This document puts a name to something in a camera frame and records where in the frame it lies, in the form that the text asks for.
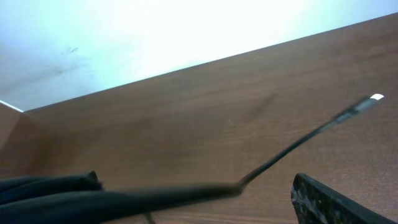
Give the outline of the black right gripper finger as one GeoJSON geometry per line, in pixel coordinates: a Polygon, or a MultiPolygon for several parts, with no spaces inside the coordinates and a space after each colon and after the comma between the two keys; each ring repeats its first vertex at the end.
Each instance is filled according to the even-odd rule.
{"type": "Polygon", "coordinates": [[[295,176],[291,201],[299,224],[397,224],[304,173],[295,176]]]}

